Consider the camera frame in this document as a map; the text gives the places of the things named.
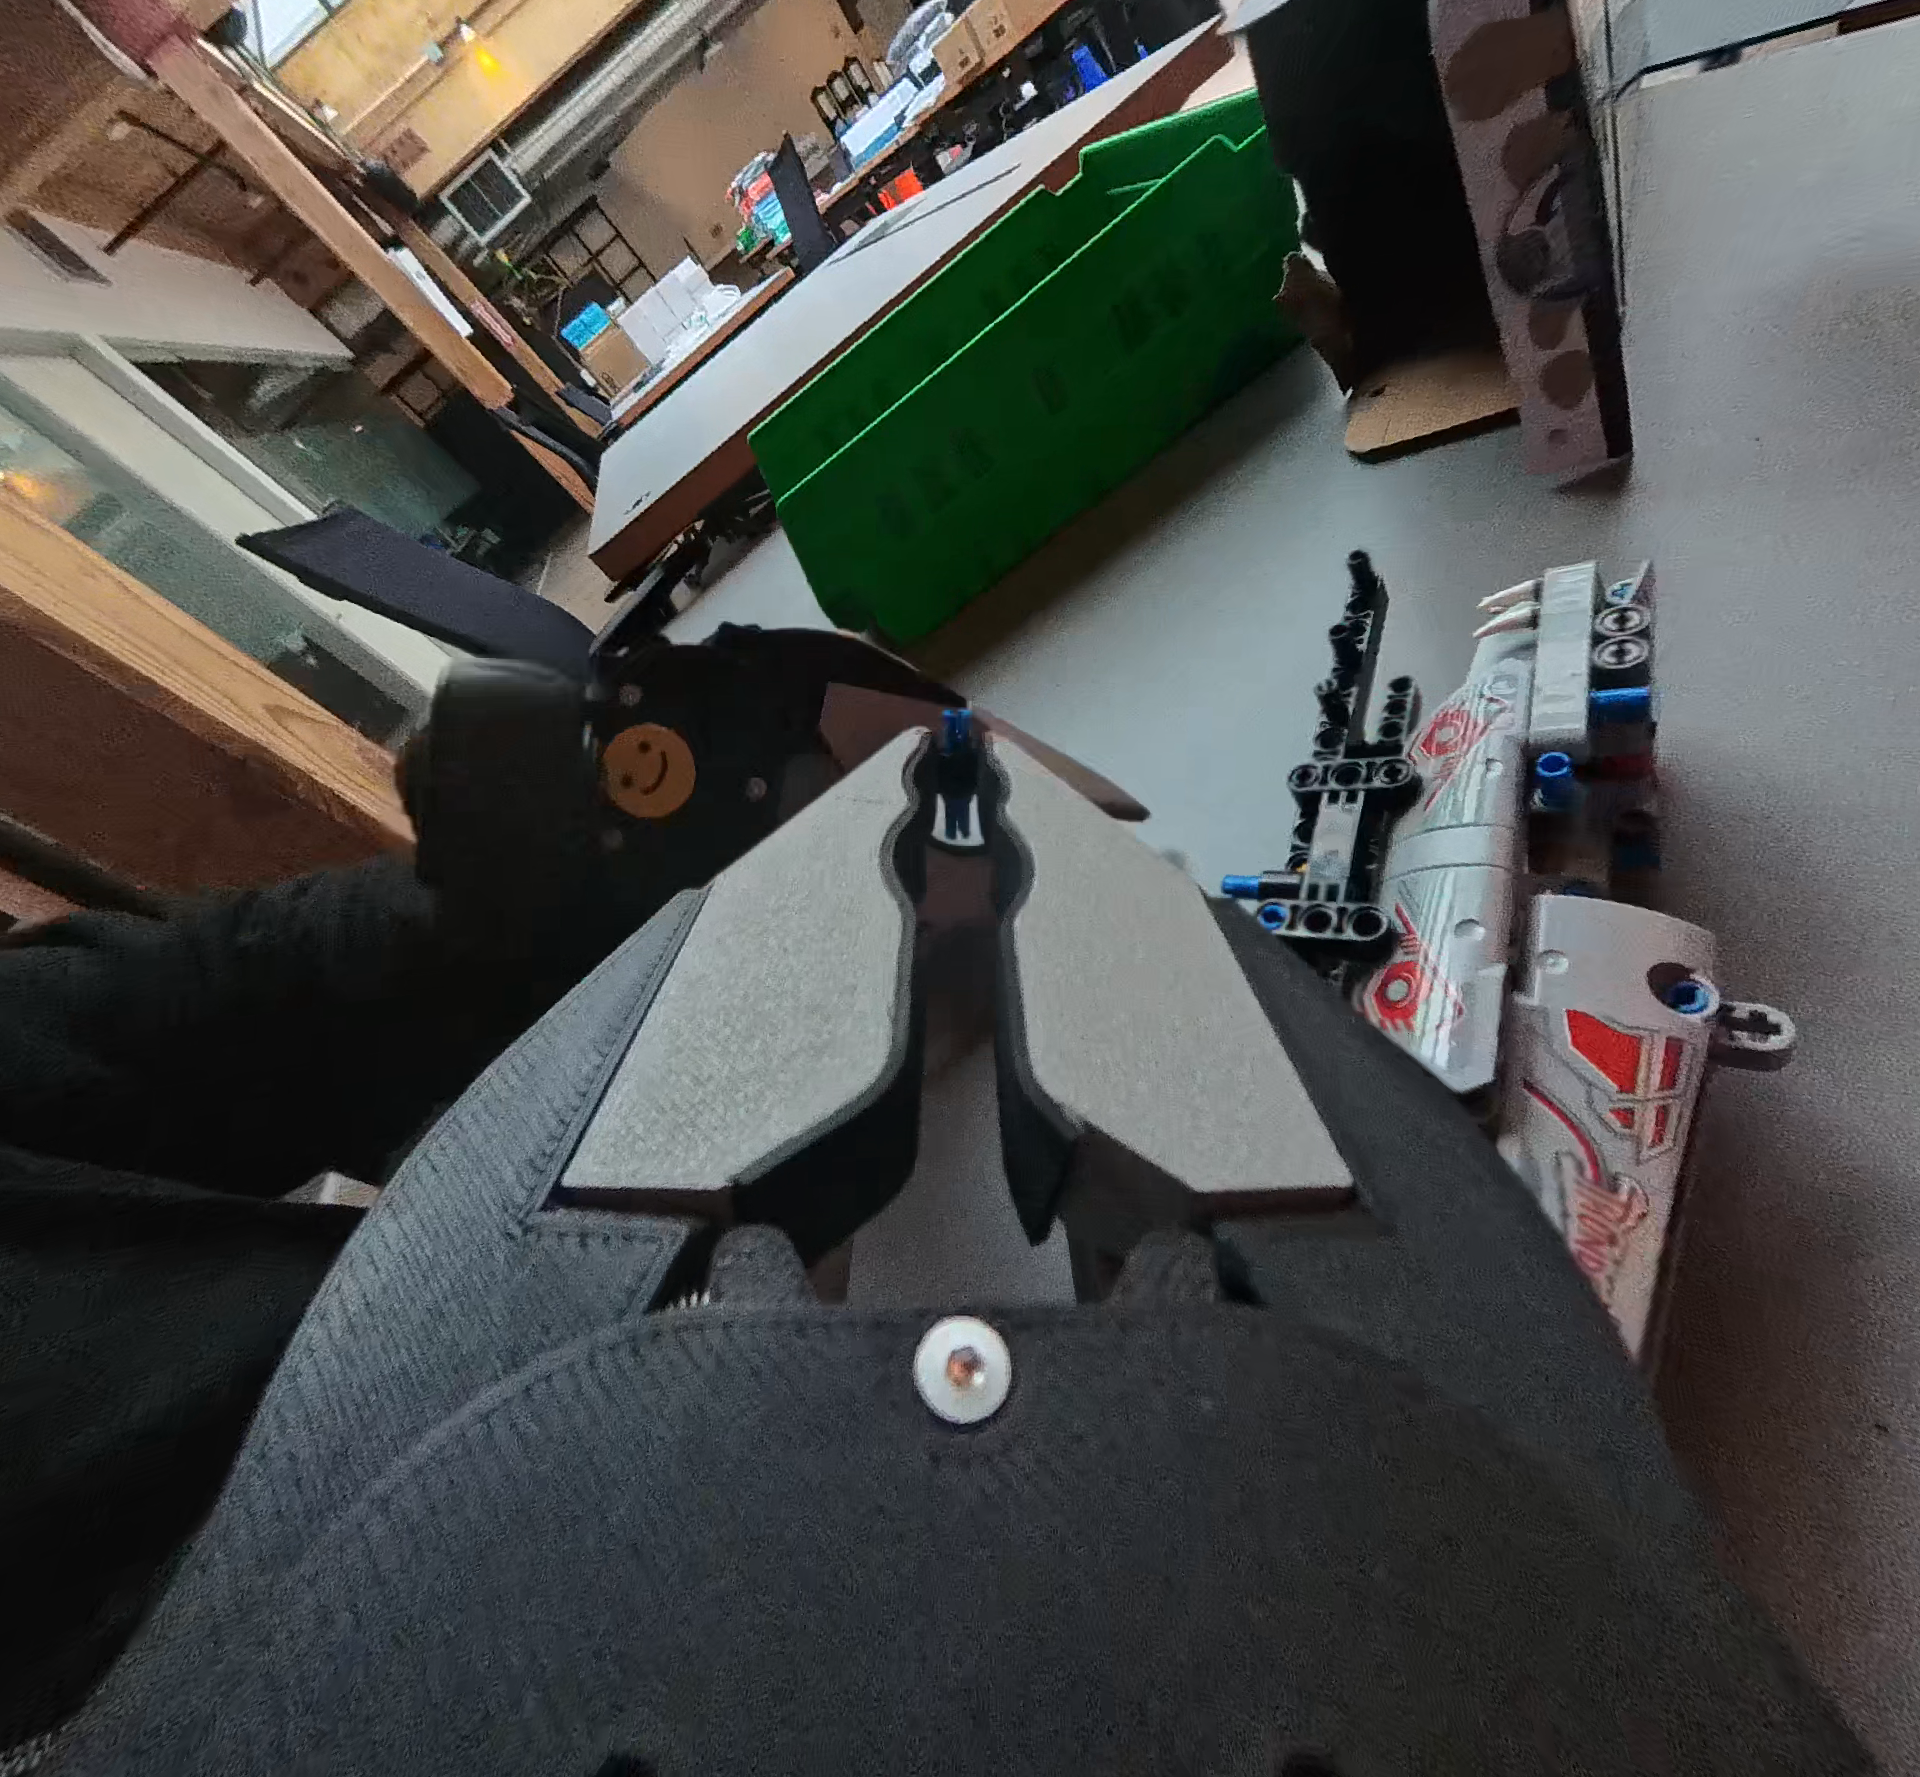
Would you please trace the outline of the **closed cardboard box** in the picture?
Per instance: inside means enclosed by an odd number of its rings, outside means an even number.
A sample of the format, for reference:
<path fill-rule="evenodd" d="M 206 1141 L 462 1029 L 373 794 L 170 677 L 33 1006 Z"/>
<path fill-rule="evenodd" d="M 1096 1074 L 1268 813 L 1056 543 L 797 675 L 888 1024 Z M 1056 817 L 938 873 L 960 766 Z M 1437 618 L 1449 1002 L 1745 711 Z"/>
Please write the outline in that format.
<path fill-rule="evenodd" d="M 1002 63 L 1021 42 L 1043 29 L 1050 13 L 1051 0 L 975 0 L 931 47 L 946 89 L 957 92 Z"/>

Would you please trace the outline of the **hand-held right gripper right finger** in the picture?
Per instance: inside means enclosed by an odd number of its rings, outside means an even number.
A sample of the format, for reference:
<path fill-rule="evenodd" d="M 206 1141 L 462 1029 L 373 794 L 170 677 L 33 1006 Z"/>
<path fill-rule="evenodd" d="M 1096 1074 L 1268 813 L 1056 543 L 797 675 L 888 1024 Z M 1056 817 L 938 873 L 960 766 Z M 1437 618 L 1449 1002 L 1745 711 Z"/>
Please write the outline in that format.
<path fill-rule="evenodd" d="M 980 745 L 998 1119 L 1033 1242 L 1337 1211 L 1355 1176 L 1199 884 L 1021 748 Z"/>

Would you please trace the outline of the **black and blue lego pin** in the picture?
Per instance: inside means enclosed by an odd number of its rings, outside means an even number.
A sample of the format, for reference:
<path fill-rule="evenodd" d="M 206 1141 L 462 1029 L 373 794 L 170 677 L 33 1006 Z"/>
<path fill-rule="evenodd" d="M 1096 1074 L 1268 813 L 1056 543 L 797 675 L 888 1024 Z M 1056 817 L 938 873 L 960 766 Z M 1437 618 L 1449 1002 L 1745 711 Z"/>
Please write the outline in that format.
<path fill-rule="evenodd" d="M 942 709 L 931 762 L 938 804 L 931 843 L 946 854 L 984 854 L 987 820 L 979 800 L 987 778 L 987 729 L 975 709 Z"/>

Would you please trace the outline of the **metal air duct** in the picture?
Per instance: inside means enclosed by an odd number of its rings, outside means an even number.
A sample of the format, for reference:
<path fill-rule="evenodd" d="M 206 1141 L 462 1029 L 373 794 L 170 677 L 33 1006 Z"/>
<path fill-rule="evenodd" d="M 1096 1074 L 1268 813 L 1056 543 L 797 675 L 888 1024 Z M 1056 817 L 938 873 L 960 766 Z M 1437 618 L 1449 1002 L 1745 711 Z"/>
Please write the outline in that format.
<path fill-rule="evenodd" d="M 496 141 L 528 184 L 610 157 L 645 111 L 764 0 L 646 0 Z"/>

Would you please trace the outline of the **open cardboard box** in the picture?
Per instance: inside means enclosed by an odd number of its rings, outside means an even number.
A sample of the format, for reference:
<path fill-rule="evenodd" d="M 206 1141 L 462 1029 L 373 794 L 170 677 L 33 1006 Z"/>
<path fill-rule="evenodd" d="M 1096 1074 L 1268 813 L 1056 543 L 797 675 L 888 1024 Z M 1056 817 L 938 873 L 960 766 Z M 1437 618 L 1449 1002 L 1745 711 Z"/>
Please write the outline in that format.
<path fill-rule="evenodd" d="M 1380 459 L 1517 419 L 1525 465 L 1632 450 L 1602 133 L 1575 0 L 1245 0 L 1304 256 L 1279 308 Z"/>

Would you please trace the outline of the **white air vent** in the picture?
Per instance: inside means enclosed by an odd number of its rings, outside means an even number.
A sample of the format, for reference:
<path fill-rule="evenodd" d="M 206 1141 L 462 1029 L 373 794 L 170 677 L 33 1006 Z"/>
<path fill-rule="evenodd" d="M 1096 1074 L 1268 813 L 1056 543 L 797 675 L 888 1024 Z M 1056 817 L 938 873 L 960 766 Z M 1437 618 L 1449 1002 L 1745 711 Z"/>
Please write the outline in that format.
<path fill-rule="evenodd" d="M 535 195 L 512 157 L 487 150 L 439 190 L 439 205 L 468 239 L 492 244 L 532 209 Z"/>

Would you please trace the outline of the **wooden partition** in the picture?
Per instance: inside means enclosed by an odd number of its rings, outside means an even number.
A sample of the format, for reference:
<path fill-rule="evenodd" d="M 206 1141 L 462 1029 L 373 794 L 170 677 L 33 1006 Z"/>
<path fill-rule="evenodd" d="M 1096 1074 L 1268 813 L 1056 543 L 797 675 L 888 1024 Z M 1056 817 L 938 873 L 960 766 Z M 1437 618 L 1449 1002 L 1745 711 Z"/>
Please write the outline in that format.
<path fill-rule="evenodd" d="M 15 495 L 3 817 L 149 896 L 413 849 L 387 749 Z"/>

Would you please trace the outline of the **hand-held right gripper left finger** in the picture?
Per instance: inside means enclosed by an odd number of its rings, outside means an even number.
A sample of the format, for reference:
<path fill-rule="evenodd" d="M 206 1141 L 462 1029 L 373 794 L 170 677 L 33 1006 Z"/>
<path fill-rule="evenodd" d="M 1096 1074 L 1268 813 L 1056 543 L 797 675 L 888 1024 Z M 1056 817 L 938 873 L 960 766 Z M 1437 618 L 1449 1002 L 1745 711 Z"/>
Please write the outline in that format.
<path fill-rule="evenodd" d="M 917 1165 L 923 732 L 891 740 L 722 873 L 555 1191 L 583 1209 L 850 1244 Z"/>

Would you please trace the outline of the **person's left forearm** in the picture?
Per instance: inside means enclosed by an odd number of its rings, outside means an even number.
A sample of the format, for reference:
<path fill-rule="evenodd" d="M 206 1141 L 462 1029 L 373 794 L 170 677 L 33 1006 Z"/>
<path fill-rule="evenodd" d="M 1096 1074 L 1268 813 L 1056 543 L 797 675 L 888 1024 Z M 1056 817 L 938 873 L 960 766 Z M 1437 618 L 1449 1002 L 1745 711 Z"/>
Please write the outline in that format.
<path fill-rule="evenodd" d="M 377 1170 L 621 941 L 592 903 L 454 903 L 405 855 L 79 910 L 3 949 L 3 1146 L 240 1196 Z"/>

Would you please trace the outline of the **black office chair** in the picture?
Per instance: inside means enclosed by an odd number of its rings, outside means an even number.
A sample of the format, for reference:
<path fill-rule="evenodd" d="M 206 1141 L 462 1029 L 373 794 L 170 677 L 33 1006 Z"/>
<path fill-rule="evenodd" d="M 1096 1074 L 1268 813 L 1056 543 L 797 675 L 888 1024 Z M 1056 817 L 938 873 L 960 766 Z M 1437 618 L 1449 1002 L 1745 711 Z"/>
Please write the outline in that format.
<path fill-rule="evenodd" d="M 380 615 L 462 654 L 591 675 L 592 632 L 583 620 L 361 512 L 244 532 L 236 550 L 334 603 Z"/>

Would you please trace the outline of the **glass wall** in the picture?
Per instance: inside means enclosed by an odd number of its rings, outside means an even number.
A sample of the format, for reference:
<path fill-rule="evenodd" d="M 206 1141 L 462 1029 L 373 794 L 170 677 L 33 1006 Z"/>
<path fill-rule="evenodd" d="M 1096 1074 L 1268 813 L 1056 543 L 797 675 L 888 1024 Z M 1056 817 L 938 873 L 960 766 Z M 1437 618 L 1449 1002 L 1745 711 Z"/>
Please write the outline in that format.
<path fill-rule="evenodd" d="M 314 512 L 118 351 L 3 335 L 3 493 L 352 732 L 394 749 L 422 725 L 449 652 L 244 550 Z"/>

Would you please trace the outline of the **wooden post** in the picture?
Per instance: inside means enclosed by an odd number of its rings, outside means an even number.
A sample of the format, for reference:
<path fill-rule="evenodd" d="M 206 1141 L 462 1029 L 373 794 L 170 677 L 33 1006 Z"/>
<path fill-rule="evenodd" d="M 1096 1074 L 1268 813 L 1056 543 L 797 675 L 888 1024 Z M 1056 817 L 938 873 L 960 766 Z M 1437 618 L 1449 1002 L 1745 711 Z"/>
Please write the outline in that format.
<path fill-rule="evenodd" d="M 492 414 L 516 402 L 512 380 L 390 258 L 358 218 L 228 81 L 198 39 L 160 35 L 147 51 L 147 67 L 253 172 L 280 207 L 398 316 L 462 392 Z"/>

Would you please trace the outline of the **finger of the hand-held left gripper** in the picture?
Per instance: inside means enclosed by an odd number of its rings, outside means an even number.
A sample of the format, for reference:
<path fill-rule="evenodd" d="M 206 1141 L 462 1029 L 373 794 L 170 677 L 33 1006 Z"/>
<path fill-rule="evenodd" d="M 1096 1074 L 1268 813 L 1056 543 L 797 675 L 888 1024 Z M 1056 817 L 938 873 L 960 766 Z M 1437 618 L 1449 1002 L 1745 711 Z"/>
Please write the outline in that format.
<path fill-rule="evenodd" d="M 830 757 L 830 781 L 840 782 L 854 775 L 854 768 L 872 762 L 880 749 L 900 740 L 900 734 L 938 734 L 942 729 L 946 709 L 946 702 L 936 702 L 923 694 L 906 694 L 902 688 L 830 683 L 817 718 L 817 734 Z M 1086 796 L 1107 815 L 1123 823 L 1145 823 L 1149 817 L 1149 808 L 1131 791 L 1074 755 L 1059 753 L 1043 740 L 1016 729 L 1010 719 L 995 711 L 975 711 L 964 702 L 957 704 L 957 709 L 971 709 L 979 729 L 1043 764 L 1043 768 Z"/>

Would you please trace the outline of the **green plastic bin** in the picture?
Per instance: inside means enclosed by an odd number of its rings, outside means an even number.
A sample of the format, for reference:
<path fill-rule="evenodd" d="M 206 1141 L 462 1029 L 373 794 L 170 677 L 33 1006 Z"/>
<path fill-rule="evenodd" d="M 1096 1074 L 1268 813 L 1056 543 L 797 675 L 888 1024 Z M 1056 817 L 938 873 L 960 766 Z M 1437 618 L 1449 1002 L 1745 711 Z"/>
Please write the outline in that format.
<path fill-rule="evenodd" d="M 1100 139 L 752 431 L 838 628 L 917 643 L 1301 344 L 1256 89 Z"/>

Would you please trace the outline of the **wood-edged grey desk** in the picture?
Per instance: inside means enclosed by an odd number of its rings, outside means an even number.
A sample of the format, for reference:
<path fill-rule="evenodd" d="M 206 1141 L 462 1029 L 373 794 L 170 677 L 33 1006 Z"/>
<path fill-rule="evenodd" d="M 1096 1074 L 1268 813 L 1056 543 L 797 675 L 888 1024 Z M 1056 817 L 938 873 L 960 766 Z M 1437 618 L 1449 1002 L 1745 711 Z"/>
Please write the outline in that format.
<path fill-rule="evenodd" d="M 801 281 L 758 294 L 604 450 L 591 560 L 610 601 L 755 474 L 770 414 L 891 316 L 1035 190 L 1063 190 L 1084 146 L 1176 114 L 1234 59 L 1226 20 L 1137 63 L 862 229 Z"/>

